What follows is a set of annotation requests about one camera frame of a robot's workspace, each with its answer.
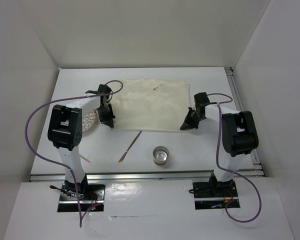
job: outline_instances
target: white cloth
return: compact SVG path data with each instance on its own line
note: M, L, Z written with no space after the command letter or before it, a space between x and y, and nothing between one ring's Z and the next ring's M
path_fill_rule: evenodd
M122 80L112 96L114 129L181 132L190 106L188 83L154 78ZM110 85L113 91L119 83Z

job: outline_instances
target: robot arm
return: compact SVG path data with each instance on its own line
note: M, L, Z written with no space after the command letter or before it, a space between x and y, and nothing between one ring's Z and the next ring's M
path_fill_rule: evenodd
M83 98L67 105L55 105L52 109L48 128L48 139L57 148L62 162L69 166L75 175L79 193L84 194L88 184L87 175L82 168L79 143L82 139L82 118L94 109L97 110L100 122L114 127L114 114L112 106L108 103L108 96L95 94L109 94L111 88L100 84L98 91L87 91L87 98ZM75 192L75 181L70 170L65 170L65 187Z
M205 92L194 96L195 109L189 107L181 130L190 130L199 127L199 122L211 119L219 122L219 109L216 102L210 102ZM229 153L220 166L233 172L216 168L210 177L210 187L213 192L224 193L224 189L233 183L234 172L239 169L245 155L250 154L259 145L255 122L250 111L236 111L221 106L222 113L222 145Z

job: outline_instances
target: white wall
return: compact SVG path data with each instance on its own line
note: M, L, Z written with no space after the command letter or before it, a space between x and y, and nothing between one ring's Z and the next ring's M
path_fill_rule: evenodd
M300 0L272 0L234 69L258 153L300 240Z
M0 0L0 240L3 239L20 182L29 179L34 156L26 147L28 115L49 100L58 69L25 20L15 0ZM32 124L36 146L41 112Z
M233 67L269 0L21 0L63 68Z

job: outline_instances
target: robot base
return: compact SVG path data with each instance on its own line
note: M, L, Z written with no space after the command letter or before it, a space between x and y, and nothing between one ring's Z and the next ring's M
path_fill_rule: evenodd
M228 208L240 208L236 183L232 182L231 188L220 190L217 194L211 190L210 182L193 182L191 193L194 195L195 209L224 209L228 201L231 201Z
M62 190L67 191L66 186L62 185ZM100 204L94 207L90 212L103 212L104 211L104 200L105 200L105 189L104 184L88 184L86 186L86 194L81 194L80 204L81 210L85 212L91 205ZM67 191L67 194L60 192L58 213L69 213L78 212L78 203L75 192Z

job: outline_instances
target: white panel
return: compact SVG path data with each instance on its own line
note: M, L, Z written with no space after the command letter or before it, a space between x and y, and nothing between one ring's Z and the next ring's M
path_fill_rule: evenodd
M20 182L29 177L34 156L24 126L32 109L51 97L57 69L14 0L0 0L0 240L8 226ZM30 138L38 144L43 126Z
M57 213L59 193L49 188L51 183L23 183L4 239L292 240L273 179L251 180L263 200L259 218L251 223L233 222L224 209L195 210L190 180L159 180L109 183L116 190L106 192L104 212L87 214L82 228L77 212ZM251 218L258 210L255 190L244 179L236 184L241 208L229 212Z
M96 90L99 84L113 79L157 78L168 81L186 81L190 84L190 102L194 107L194 95L200 92L232 95L223 67L174 67L174 68L103 68L62 69L55 85L53 100L82 96L87 90ZM211 96L220 102L223 96ZM234 102L224 105L235 110ZM57 149L48 140L47 132L53 106L50 106L38 152L61 161ZM81 160L86 173L137 173L171 171L211 171L216 167L218 124L210 119L202 121L198 129L187 133L142 132L121 164L117 162L126 152L138 132L110 130L97 119L97 124L83 134L79 152L91 162ZM170 156L167 164L158 166L153 161L153 150L165 146ZM220 149L220 162L228 153ZM241 169L252 169L252 159L247 155ZM36 157L31 174L64 174L63 167Z
M229 66L269 0L21 0L63 68Z
M300 240L300 0L273 0L234 69L258 153Z

